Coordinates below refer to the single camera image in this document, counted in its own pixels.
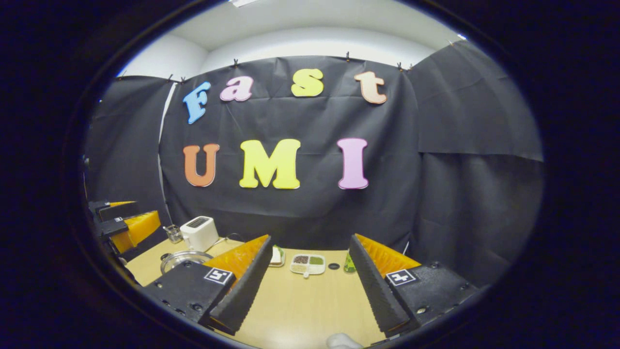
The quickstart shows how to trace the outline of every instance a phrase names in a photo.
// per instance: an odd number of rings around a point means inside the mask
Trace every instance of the food tray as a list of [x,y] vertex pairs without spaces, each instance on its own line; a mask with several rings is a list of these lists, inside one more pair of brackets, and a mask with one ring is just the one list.
[[274,267],[279,267],[279,266],[283,266],[284,262],[286,260],[286,252],[284,250],[282,250],[279,246],[275,246],[274,247],[280,252],[280,258],[282,259],[282,262],[280,264],[272,264],[269,263],[269,266],[274,266]]
[[291,271],[303,274],[304,278],[310,275],[318,275],[325,272],[325,257],[320,255],[308,255],[300,253],[291,259]]

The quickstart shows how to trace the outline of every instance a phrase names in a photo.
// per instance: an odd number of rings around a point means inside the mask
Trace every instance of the white object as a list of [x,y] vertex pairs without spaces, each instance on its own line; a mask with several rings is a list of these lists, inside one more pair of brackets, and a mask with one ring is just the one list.
[[[306,256],[308,258],[305,263],[295,262],[295,259],[299,256]],[[323,264],[310,264],[310,258],[318,257],[323,260]],[[304,279],[308,279],[310,275],[318,275],[325,273],[325,257],[320,255],[307,255],[305,253],[301,253],[299,255],[293,256],[291,260],[291,271],[298,274],[303,274]]]
[[213,218],[203,215],[181,225],[180,230],[187,248],[193,251],[207,251],[219,239],[218,231],[215,229],[215,221]]
[[346,333],[336,333],[327,338],[329,349],[362,349],[364,346],[352,340]]
[[286,252],[282,250],[282,253],[280,253],[280,249],[274,246],[272,260],[271,262],[269,262],[269,266],[274,266],[274,267],[283,266],[285,259],[286,259]]
[[282,257],[280,256],[280,250],[277,247],[273,247],[272,260],[269,263],[280,264],[282,263]]

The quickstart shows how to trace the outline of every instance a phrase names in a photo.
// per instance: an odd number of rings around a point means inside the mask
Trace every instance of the table surface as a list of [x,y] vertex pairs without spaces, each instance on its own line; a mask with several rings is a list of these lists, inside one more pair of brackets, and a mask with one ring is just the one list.
[[[225,240],[207,253],[217,256],[242,244]],[[137,256],[127,264],[136,280],[143,286],[161,276],[161,256],[186,250],[184,242],[165,240]],[[367,347],[384,340],[379,331],[370,303],[357,273],[342,269],[347,251],[294,250],[284,248],[285,264],[269,267],[260,284],[254,303],[235,336],[221,335],[259,348],[325,349],[332,334],[346,333]],[[293,255],[307,253],[322,255],[325,262],[338,263],[340,268],[325,268],[325,273],[303,275],[290,271]]]

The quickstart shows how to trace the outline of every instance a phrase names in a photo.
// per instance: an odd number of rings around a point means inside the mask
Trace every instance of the foam letter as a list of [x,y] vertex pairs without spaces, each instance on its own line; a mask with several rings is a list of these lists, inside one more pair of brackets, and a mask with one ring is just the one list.
[[337,143],[342,149],[342,179],[338,182],[341,189],[364,189],[368,180],[364,178],[362,151],[368,145],[361,138],[343,138]]
[[205,81],[183,98],[183,102],[187,105],[187,111],[190,113],[190,118],[187,120],[190,125],[205,114],[205,108],[201,106],[206,104],[206,91],[210,88],[211,84]]
[[296,97],[316,97],[323,92],[323,72],[318,69],[300,69],[293,74],[291,91]]
[[196,187],[206,187],[215,179],[215,153],[219,150],[217,144],[207,144],[203,148],[206,153],[206,171],[204,176],[196,173],[196,155],[200,151],[198,145],[188,145],[183,148],[185,154],[185,179]]
[[385,94],[379,94],[377,85],[383,85],[384,81],[377,78],[373,71],[357,74],[354,78],[361,84],[361,95],[370,103],[382,104],[388,99]]
[[259,182],[254,178],[254,170],[260,183],[267,187],[277,171],[273,186],[278,189],[297,189],[299,181],[295,173],[295,158],[301,143],[296,139],[283,139],[278,142],[271,154],[267,156],[259,140],[246,140],[241,149],[246,153],[243,165],[243,178],[239,185],[243,188],[256,188]]
[[250,88],[252,88],[253,83],[254,79],[249,76],[239,76],[230,79],[226,83],[228,87],[222,90],[219,98],[222,101],[232,101],[233,99],[237,102],[247,101],[252,96]]

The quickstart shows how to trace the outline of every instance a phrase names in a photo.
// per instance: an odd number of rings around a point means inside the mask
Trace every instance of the letter f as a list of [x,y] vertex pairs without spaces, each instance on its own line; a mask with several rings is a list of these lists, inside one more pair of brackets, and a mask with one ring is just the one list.
[[190,113],[190,118],[187,120],[188,124],[193,124],[201,116],[205,115],[205,108],[201,106],[206,104],[206,91],[210,88],[211,84],[205,81],[183,98],[183,102],[187,105],[187,111]]

